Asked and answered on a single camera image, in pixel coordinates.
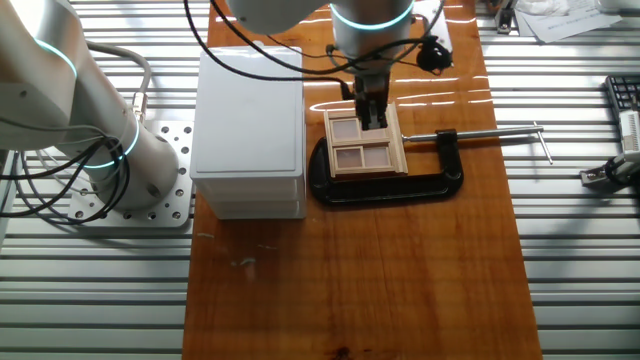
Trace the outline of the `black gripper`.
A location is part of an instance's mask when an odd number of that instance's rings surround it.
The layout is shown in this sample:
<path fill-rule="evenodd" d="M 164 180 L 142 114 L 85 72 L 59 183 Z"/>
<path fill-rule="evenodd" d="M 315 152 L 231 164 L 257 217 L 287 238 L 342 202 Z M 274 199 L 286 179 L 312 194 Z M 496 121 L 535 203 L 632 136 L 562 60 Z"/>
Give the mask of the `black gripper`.
<path fill-rule="evenodd" d="M 354 77 L 355 104 L 363 124 L 372 129 L 388 126 L 386 107 L 388 105 L 390 72 L 356 74 Z"/>

